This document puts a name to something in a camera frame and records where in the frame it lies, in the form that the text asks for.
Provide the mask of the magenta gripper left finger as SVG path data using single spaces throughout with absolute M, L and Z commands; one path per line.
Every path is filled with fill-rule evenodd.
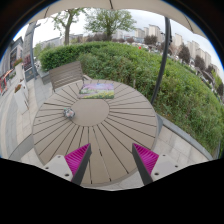
M 56 155 L 43 169 L 76 185 L 81 185 L 91 153 L 91 144 L 88 143 L 66 156 Z

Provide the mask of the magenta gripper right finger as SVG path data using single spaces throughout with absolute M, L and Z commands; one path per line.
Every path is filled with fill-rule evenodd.
M 132 154 L 144 185 L 182 169 L 182 166 L 167 154 L 158 155 L 136 143 L 132 144 Z

